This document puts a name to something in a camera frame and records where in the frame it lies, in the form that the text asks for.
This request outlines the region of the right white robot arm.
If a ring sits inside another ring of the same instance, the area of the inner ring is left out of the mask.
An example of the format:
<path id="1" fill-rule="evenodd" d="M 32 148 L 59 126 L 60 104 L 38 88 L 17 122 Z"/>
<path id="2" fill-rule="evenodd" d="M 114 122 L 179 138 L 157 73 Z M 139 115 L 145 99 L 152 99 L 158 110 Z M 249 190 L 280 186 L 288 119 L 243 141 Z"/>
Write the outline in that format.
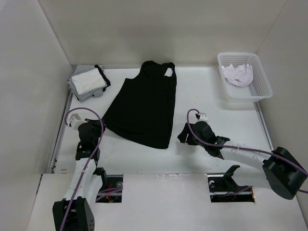
<path id="1" fill-rule="evenodd" d="M 181 143 L 201 146 L 212 157 L 231 160 L 264 172 L 269 187 L 280 197 L 292 200 L 308 178 L 308 172 L 282 147 L 273 151 L 240 146 L 217 136 L 205 121 L 186 123 L 178 135 Z"/>

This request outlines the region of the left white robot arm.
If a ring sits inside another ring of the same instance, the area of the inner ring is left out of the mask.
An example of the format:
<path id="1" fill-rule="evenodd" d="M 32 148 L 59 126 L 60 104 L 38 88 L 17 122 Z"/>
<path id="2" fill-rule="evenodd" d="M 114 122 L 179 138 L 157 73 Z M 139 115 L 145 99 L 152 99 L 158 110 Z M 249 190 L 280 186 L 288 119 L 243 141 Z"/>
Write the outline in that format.
<path id="1" fill-rule="evenodd" d="M 75 170 L 63 199 L 53 204 L 54 225 L 57 231 L 93 231 L 95 218 L 91 206 L 98 192 L 108 186 L 104 168 L 97 167 L 105 127 L 99 120 L 75 118 L 70 120 L 70 126 L 79 135 Z"/>

